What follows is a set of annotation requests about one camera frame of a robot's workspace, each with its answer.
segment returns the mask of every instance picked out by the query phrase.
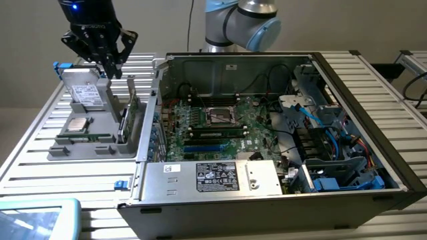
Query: metal frame rail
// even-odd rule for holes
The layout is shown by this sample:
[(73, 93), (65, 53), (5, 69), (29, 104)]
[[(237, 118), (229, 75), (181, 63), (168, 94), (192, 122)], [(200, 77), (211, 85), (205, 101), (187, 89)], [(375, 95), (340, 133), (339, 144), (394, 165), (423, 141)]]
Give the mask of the metal frame rail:
[[(395, 63), (402, 64), (407, 70), (410, 70), (415, 76), (427, 72), (427, 51), (400, 51), (400, 55), (395, 60)], [(418, 110), (427, 114), (427, 101), (423, 101)]]
[[(427, 124), (414, 107), (359, 55), (323, 52), (327, 62), (390, 139), (416, 175), (427, 184)], [(149, 95), (155, 54), (135, 53), (123, 74), (135, 75), (137, 95)], [(112, 92), (128, 97), (125, 80), (112, 80)], [(0, 168), (0, 201), (72, 197), (83, 207), (83, 240), (137, 239), (115, 209), (129, 191), (115, 191), (113, 183), (135, 172), (135, 159), (48, 161), (48, 148), (71, 113), (71, 96), (63, 84), (56, 88), (40, 114)], [(316, 231), (225, 237), (223, 239), (427, 239), (427, 198), (402, 211), (387, 211), (356, 230)]]

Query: blue connector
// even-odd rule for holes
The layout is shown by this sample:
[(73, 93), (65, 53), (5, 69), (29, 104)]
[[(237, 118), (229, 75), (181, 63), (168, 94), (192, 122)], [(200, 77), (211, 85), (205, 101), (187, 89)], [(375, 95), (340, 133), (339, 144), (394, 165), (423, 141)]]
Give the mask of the blue connector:
[(128, 181), (116, 181), (113, 183), (113, 190), (128, 190)]

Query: power supply label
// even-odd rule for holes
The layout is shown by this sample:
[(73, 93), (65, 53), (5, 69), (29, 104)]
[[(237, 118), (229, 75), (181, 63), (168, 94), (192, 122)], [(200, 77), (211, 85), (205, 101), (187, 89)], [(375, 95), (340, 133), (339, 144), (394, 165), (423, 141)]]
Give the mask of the power supply label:
[(200, 193), (240, 190), (235, 162), (196, 163), (195, 178)]

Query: cpu socket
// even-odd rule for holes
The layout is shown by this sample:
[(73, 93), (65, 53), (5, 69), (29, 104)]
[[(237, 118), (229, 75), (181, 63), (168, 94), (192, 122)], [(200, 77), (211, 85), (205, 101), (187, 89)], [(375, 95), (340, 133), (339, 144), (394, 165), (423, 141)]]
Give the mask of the cpu socket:
[(209, 107), (204, 110), (205, 123), (211, 124), (235, 124), (235, 109), (233, 107)]

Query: white wall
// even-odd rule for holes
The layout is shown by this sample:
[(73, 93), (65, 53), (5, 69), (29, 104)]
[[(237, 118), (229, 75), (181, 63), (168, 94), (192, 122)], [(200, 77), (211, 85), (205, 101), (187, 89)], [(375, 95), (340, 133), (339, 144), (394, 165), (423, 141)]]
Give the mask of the white wall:
[[(185, 51), (191, 0), (115, 0), (136, 52)], [(392, 61), (400, 49), (427, 50), (426, 0), (276, 0), (283, 28), (269, 50), (359, 50)], [(0, 1), (0, 106), (43, 106), (57, 84), (53, 61), (72, 61), (61, 44), (68, 22), (56, 0)], [(204, 42), (204, 0), (195, 0), (189, 48)]]

